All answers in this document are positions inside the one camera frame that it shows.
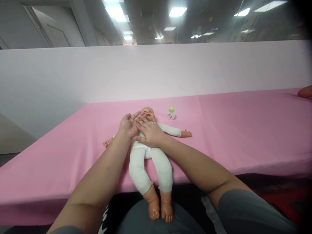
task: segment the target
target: small bottle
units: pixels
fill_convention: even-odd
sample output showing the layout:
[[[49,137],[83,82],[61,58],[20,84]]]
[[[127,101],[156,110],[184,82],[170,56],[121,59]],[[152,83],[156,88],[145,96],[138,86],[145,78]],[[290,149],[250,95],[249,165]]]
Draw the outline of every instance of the small bottle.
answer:
[[[167,114],[168,119],[173,120],[175,118],[175,108],[170,107],[169,108],[169,113]]]

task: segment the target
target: pink tablecloth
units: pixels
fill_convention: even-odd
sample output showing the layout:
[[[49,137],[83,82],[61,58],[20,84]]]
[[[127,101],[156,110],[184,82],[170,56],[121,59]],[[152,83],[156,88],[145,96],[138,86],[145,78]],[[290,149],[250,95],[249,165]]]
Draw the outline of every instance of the pink tablecloth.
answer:
[[[86,104],[0,168],[0,224],[54,221],[77,183],[116,134],[120,119],[144,106],[157,121],[193,133],[178,139],[234,174],[304,176],[312,163],[312,100],[298,89]],[[175,107],[176,119],[166,118]],[[190,181],[173,162],[174,184]],[[136,188],[127,157],[117,192]],[[146,170],[157,184],[152,160]]]

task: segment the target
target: doll face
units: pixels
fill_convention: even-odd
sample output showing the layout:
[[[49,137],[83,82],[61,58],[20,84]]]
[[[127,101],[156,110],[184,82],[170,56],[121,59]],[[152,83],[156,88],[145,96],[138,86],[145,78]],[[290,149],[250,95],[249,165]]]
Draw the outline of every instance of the doll face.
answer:
[[[146,114],[146,119],[148,121],[153,121],[152,116],[154,115],[154,111],[150,107],[144,107],[141,112],[144,112]]]

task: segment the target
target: doll arm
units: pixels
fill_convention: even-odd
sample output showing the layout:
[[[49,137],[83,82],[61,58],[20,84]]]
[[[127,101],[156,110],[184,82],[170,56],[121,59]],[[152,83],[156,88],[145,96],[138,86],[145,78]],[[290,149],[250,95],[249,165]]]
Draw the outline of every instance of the doll arm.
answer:
[[[160,124],[158,123],[159,127],[165,132],[168,133],[171,136],[177,136],[177,137],[191,137],[192,133],[190,131],[182,131],[181,129],[178,128],[174,128],[174,127],[170,127],[168,125],[165,124]]]

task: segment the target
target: white partition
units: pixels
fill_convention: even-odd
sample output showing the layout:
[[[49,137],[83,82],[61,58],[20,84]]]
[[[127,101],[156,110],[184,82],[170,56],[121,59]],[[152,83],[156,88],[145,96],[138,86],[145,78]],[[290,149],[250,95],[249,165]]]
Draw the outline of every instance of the white partition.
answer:
[[[0,111],[39,138],[84,103],[311,85],[308,42],[0,51]]]

